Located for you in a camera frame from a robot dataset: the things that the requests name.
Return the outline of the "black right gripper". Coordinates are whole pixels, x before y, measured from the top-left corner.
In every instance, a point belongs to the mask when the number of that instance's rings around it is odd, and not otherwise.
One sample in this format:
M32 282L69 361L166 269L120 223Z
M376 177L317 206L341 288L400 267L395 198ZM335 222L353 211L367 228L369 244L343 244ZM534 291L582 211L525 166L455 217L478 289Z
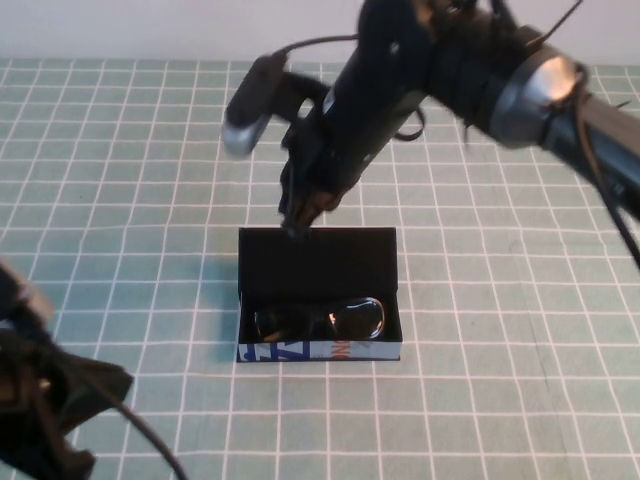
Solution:
M335 83L287 132L281 173L281 227L292 239L334 211L346 190L425 98L433 39L418 1L367 1L358 44ZM305 218L306 199L310 213Z

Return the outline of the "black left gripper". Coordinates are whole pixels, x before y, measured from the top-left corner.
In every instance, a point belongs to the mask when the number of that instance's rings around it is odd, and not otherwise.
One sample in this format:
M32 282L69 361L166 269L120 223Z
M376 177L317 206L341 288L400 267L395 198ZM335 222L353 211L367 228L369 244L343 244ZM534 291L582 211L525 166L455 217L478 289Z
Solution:
M74 354L51 354L45 346L1 329L1 427L23 428L34 416L32 399L63 435L110 409L112 404L78 374L83 373L122 402L133 378L122 367Z

